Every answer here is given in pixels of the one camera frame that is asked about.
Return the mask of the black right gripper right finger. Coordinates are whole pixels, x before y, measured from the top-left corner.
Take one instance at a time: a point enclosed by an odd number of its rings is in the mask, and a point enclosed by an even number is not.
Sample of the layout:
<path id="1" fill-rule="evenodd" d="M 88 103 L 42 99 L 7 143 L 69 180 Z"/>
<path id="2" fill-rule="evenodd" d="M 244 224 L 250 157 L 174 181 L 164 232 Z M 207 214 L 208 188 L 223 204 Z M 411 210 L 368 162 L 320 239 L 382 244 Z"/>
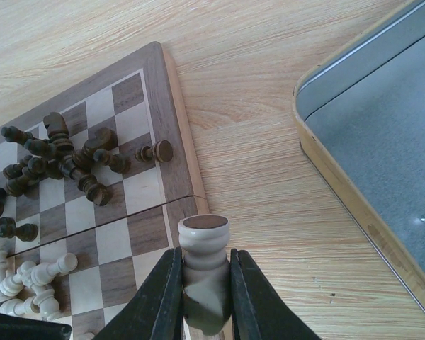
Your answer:
<path id="1" fill-rule="evenodd" d="M 232 329 L 235 339 L 318 339 L 283 302 L 250 253 L 232 249 Z"/>

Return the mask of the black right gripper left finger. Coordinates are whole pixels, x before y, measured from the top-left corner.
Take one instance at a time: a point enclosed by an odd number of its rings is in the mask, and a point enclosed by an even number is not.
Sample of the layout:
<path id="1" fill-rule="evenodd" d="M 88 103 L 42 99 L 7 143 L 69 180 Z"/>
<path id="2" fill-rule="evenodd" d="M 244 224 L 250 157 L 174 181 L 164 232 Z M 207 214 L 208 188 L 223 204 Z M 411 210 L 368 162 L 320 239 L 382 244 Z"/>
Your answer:
<path id="1" fill-rule="evenodd" d="M 182 250 L 163 253 L 131 301 L 97 334 L 98 339 L 181 339 Z"/>

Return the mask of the white chess piece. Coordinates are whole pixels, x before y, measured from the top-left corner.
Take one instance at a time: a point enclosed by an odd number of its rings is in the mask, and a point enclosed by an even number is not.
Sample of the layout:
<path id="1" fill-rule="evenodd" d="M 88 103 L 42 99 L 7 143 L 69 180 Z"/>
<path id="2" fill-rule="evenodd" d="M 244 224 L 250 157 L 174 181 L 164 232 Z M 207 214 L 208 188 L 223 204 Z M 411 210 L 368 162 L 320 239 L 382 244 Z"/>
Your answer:
<path id="1" fill-rule="evenodd" d="M 230 223 L 221 215 L 195 215 L 178 224 L 183 250 L 184 317 L 187 325 L 215 336 L 231 315 Z"/>

